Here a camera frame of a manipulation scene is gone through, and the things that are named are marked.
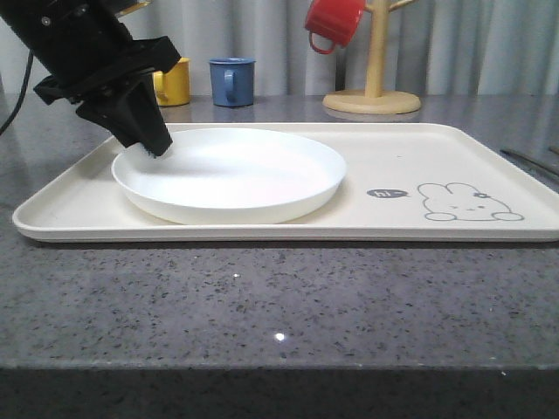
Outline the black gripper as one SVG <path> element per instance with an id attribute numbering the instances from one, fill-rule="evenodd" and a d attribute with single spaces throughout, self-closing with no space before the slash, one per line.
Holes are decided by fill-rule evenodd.
<path id="1" fill-rule="evenodd" d="M 169 37 L 132 38 L 120 18 L 148 1 L 2 1 L 1 18 L 49 72 L 34 87 L 46 104 L 83 102 L 76 114 L 104 127 L 125 147 L 141 143 L 153 156 L 172 144 L 151 75 L 180 54 Z M 120 84 L 139 78 L 134 89 Z"/>

